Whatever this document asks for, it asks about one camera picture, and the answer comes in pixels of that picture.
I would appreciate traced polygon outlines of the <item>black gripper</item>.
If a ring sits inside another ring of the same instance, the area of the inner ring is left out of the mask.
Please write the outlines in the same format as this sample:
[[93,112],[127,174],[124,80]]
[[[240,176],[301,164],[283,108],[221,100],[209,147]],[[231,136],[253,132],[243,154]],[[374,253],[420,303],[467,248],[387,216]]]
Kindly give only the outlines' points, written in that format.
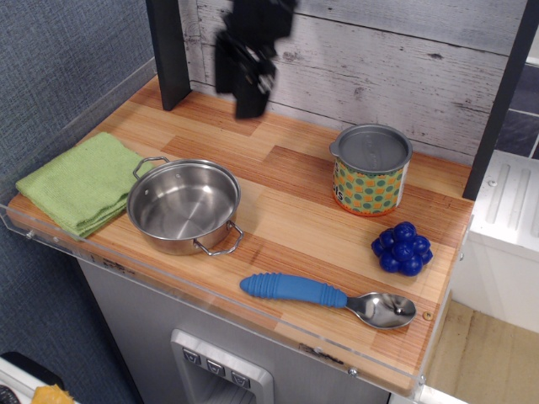
[[297,4],[295,0],[233,1],[232,11],[224,16],[228,32],[216,35],[215,85],[218,93],[234,93],[237,119],[264,114],[276,75],[270,60],[241,61],[245,46],[274,58],[275,42],[291,35]]

